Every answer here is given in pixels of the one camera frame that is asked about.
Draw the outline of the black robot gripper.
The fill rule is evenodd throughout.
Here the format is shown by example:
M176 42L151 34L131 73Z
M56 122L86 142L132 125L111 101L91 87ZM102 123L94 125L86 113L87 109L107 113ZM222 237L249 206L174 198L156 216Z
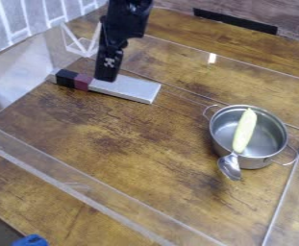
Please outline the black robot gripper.
M114 82L119 72L124 46L130 38L142 38L150 19L152 0L108 0L107 14L102 16L102 44L96 56L94 78Z

